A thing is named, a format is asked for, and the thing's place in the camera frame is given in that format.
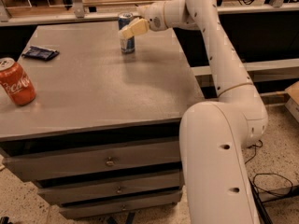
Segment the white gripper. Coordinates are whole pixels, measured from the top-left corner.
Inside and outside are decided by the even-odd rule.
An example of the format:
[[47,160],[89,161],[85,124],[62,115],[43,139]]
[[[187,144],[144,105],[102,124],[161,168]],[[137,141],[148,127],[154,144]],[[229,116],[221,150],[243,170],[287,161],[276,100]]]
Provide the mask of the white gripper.
[[119,38],[130,39],[133,36],[143,35],[149,29],[152,31],[164,31],[167,25],[164,20],[164,2],[157,2],[151,5],[137,8],[138,14],[144,19],[133,19],[118,32]]

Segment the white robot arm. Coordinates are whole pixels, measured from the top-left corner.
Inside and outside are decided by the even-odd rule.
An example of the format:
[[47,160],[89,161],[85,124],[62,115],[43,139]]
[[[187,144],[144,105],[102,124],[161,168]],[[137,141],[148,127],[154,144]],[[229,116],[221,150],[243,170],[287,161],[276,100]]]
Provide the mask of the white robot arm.
[[179,127],[179,147],[192,224],[260,224],[242,155],[261,139],[268,115],[253,81],[225,33],[216,0],[170,0],[141,6],[119,32],[201,32],[217,101],[192,105]]

